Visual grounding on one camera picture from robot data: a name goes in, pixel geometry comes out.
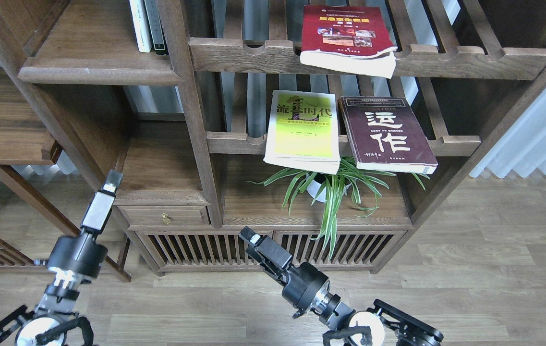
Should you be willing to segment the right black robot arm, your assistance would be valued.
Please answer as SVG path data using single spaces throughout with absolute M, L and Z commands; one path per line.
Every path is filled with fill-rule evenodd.
M 330 292 L 328 277 L 312 264 L 294 266 L 292 255 L 279 243 L 247 226 L 239 235 L 248 245 L 247 254 L 282 285 L 282 297 L 296 309 L 294 318 L 311 311 L 328 327 L 324 345 L 336 339 L 346 346 L 380 346 L 386 328 L 394 332 L 399 346 L 439 346 L 444 339 L 436 328 L 382 300 L 362 311 L 348 307 Z

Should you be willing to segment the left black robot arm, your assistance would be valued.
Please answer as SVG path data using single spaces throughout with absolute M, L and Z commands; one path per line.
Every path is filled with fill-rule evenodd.
M 67 333 L 79 328 L 84 345 L 93 344 L 89 320 L 74 311 L 79 285 L 98 277 L 108 250 L 97 243 L 112 212 L 122 173 L 111 170 L 88 206 L 78 236 L 61 236 L 49 258 L 44 261 L 55 280 L 32 311 L 21 305 L 0 320 L 0 343 L 16 333 L 16 346 L 64 346 Z

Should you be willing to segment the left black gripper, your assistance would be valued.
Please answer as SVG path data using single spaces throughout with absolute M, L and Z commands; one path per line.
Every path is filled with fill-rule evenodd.
M 88 283 L 98 277 L 108 249 L 97 244 L 97 236 L 103 232 L 110 217 L 122 178 L 122 173 L 110 170 L 84 214 L 80 224 L 81 234 L 58 238 L 47 262 L 49 271 L 79 274 Z

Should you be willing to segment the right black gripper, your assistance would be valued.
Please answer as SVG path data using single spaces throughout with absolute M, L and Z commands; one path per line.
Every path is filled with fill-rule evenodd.
M 322 310 L 328 304 L 328 277 L 305 261 L 299 267 L 293 256 L 267 235 L 260 235 L 248 226 L 239 233 L 248 244 L 247 254 L 274 281 L 282 285 L 282 297 L 298 310 Z

